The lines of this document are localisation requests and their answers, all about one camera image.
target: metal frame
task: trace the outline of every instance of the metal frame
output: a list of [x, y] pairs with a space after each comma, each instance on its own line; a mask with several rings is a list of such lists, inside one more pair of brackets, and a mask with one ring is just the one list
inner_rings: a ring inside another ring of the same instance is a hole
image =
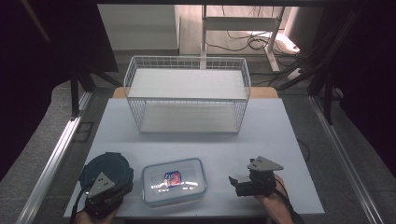
[[86, 108], [88, 102], [91, 99], [92, 94], [89, 92], [84, 92], [80, 101], [79, 101], [79, 112], [78, 115], [71, 119], [64, 128], [64, 132], [61, 135], [58, 143], [56, 144], [55, 149], [53, 150], [49, 161], [47, 162], [46, 167], [44, 168], [43, 173], [39, 177], [37, 183], [35, 184], [35, 188], [29, 196], [25, 206], [23, 207], [20, 216], [16, 223], [32, 223], [35, 219], [35, 215], [40, 208], [41, 203], [46, 196], [48, 189], [50, 188], [50, 184], [52, 182], [53, 177], [55, 177], [56, 172], [58, 171], [59, 165], [61, 164], [62, 158], [67, 150], [67, 147], [70, 144], [70, 141], [75, 133], [80, 121], [81, 116], [83, 114], [84, 109]]
[[325, 116], [321, 113], [322, 106], [317, 96], [309, 96], [309, 100], [311, 101], [312, 106], [315, 109], [315, 112], [318, 115], [318, 119], [323, 126], [323, 130], [329, 137], [329, 140], [332, 144], [332, 148], [334, 149], [335, 154], [338, 157], [338, 160], [343, 167], [346, 177], [349, 179], [350, 185], [356, 193], [359, 201], [361, 202], [361, 207], [363, 208], [364, 213], [368, 217], [370, 223], [378, 224], [384, 223], [381, 216], [378, 213], [378, 209], [376, 208], [375, 202], [370, 195], [370, 192], [364, 186], [358, 172], [356, 171], [352, 161], [347, 155], [346, 150], [338, 138], [337, 132], [335, 131], [332, 125], [329, 125], [326, 121]]
[[207, 54], [206, 31], [271, 31], [270, 40], [264, 49], [273, 72], [280, 72], [273, 49], [285, 7], [280, 9], [276, 18], [207, 17], [206, 5], [203, 5], [202, 8], [201, 57], [206, 57]]

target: hand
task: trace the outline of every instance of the hand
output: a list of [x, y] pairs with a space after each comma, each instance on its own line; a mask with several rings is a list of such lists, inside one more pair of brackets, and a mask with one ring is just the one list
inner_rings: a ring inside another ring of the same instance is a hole
[[[280, 183], [282, 183], [283, 186], [285, 186], [283, 183], [283, 179], [280, 176], [275, 175], [275, 179], [277, 179]], [[285, 190], [279, 184], [279, 182], [276, 181], [276, 189], [279, 190], [283, 195], [286, 195]], [[260, 202], [266, 214], [277, 224], [293, 223], [288, 207], [285, 205], [283, 200], [275, 193], [272, 193], [268, 197], [265, 197], [263, 195], [256, 195], [254, 196], [254, 198]]]
[[82, 210], [81, 212], [77, 213], [76, 215], [76, 224], [111, 224], [113, 218], [116, 216], [119, 209], [117, 208], [113, 212], [111, 212], [106, 218], [104, 219], [97, 219], [88, 215], [87, 212]]

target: wall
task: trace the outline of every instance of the wall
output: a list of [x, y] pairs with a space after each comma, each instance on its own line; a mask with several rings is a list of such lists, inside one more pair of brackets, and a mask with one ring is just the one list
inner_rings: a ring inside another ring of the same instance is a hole
[[177, 6], [98, 7], [113, 50], [178, 49]]

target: label on container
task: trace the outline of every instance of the label on container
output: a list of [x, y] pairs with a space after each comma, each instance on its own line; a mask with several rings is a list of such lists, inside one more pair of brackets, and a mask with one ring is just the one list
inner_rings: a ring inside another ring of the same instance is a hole
[[181, 185], [181, 174], [179, 171], [168, 172], [164, 176], [164, 183], [167, 188], [173, 188]]

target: desk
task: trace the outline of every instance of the desk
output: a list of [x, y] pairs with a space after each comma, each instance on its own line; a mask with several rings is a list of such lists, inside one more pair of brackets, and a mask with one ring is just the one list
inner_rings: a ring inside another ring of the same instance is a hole
[[[255, 92], [271, 90], [255, 88]], [[118, 217], [262, 216], [262, 208], [255, 199], [238, 198], [228, 180], [230, 175], [247, 181], [248, 160], [259, 155], [285, 167], [276, 173], [288, 186], [290, 201], [297, 213], [324, 213], [281, 99], [251, 99], [239, 134], [142, 134], [137, 130], [127, 101], [113, 98], [108, 101], [85, 163], [108, 151], [120, 152], [134, 168], [134, 189], [124, 197]], [[146, 206], [140, 182], [142, 169], [192, 157], [199, 158], [205, 169], [208, 187], [204, 197], [188, 205], [156, 209]], [[66, 217], [70, 216], [79, 191], [77, 183], [64, 214]], [[84, 201], [81, 198], [79, 209]]]

